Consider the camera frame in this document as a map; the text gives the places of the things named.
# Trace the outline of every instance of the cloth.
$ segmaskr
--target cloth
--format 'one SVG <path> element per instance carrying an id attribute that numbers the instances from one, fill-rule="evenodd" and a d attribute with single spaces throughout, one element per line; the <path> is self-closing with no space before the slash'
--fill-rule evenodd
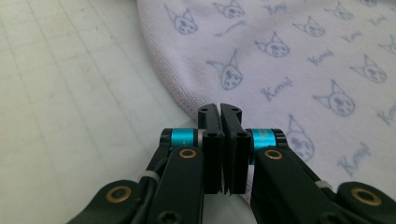
<path id="1" fill-rule="evenodd" d="M 158 76 L 193 118 L 226 103 L 278 128 L 334 189 L 396 199 L 396 2 L 138 0 Z M 249 200 L 253 170 L 248 175 Z"/>

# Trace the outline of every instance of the tile surface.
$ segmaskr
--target tile surface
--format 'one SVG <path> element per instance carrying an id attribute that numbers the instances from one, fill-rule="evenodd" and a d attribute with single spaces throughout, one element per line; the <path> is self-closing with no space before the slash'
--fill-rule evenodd
<path id="1" fill-rule="evenodd" d="M 65 223 L 196 124 L 149 63 L 135 0 L 0 1 L 0 223 Z M 254 223 L 237 196 L 204 223 Z"/>

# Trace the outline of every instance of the brass screw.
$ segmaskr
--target brass screw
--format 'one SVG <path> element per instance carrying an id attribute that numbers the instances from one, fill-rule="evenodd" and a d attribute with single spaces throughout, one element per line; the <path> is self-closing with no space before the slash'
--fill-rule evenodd
<path id="1" fill-rule="evenodd" d="M 178 155 L 183 159 L 191 159 L 197 155 L 197 152 L 193 149 L 186 148 L 178 152 Z"/>
<path id="2" fill-rule="evenodd" d="M 116 186 L 107 192 L 106 199 L 110 203 L 122 203 L 127 200 L 131 194 L 132 190 L 128 186 Z"/>
<path id="3" fill-rule="evenodd" d="M 382 200 L 368 189 L 354 188 L 351 193 L 361 203 L 371 206 L 379 206 L 382 203 Z"/>
<path id="4" fill-rule="evenodd" d="M 264 152 L 264 155 L 270 158 L 271 160 L 280 160 L 283 155 L 277 150 L 269 149 Z"/>

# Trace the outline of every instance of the blue cartoon print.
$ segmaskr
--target blue cartoon print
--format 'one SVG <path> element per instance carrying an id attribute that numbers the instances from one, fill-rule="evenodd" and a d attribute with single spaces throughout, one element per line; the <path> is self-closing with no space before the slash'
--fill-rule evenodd
<path id="1" fill-rule="evenodd" d="M 341 3 L 338 3 L 336 9 L 324 9 L 325 11 L 329 12 L 330 14 L 336 16 L 337 18 L 343 20 L 343 21 L 350 21 L 353 19 L 352 13 L 350 13 L 348 10 L 346 10 Z"/>
<path id="2" fill-rule="evenodd" d="M 318 100 L 326 108 L 332 110 L 340 117 L 347 117 L 355 110 L 355 103 L 344 93 L 344 91 L 332 80 L 332 93 L 326 96 L 316 96 L 314 99 Z"/>
<path id="3" fill-rule="evenodd" d="M 379 47 L 389 51 L 390 53 L 396 55 L 396 37 L 393 35 L 390 36 L 390 44 L 388 45 L 379 45 Z"/>
<path id="4" fill-rule="evenodd" d="M 225 65 L 224 63 L 214 61 L 207 61 L 206 63 L 216 68 L 220 76 L 221 86 L 224 90 L 232 90 L 241 83 L 242 74 L 238 70 L 238 65 L 236 64 L 236 51 L 233 53 L 230 62 Z"/>
<path id="5" fill-rule="evenodd" d="M 361 0 L 361 2 L 366 5 L 367 7 L 375 7 L 376 0 Z"/>
<path id="6" fill-rule="evenodd" d="M 239 6 L 236 0 L 232 0 L 229 5 L 222 5 L 219 3 L 213 4 L 219 13 L 225 16 L 228 19 L 239 18 L 245 15 L 245 11 Z"/>
<path id="7" fill-rule="evenodd" d="M 256 41 L 255 44 L 261 51 L 275 58 L 285 57 L 290 52 L 289 47 L 283 43 L 283 41 L 277 36 L 276 32 L 274 32 L 271 42 L 259 43 Z"/>
<path id="8" fill-rule="evenodd" d="M 297 29 L 306 32 L 314 37 L 323 36 L 325 30 L 321 27 L 314 19 L 308 17 L 308 23 L 306 24 L 293 24 Z"/>
<path id="9" fill-rule="evenodd" d="M 371 61 L 367 55 L 364 55 L 365 65 L 360 67 L 349 68 L 358 74 L 367 77 L 370 81 L 374 83 L 381 83 L 387 80 L 387 74 L 379 68 L 376 63 Z"/>
<path id="10" fill-rule="evenodd" d="M 176 30 L 182 35 L 191 35 L 197 31 L 198 26 L 194 23 L 194 18 L 187 9 L 183 15 L 179 16 L 169 7 L 165 6 L 169 18 L 175 25 Z"/>
<path id="11" fill-rule="evenodd" d="M 292 115 L 290 115 L 289 130 L 286 133 L 286 138 L 288 139 L 290 148 L 303 161 L 307 162 L 312 159 L 315 146 Z"/>

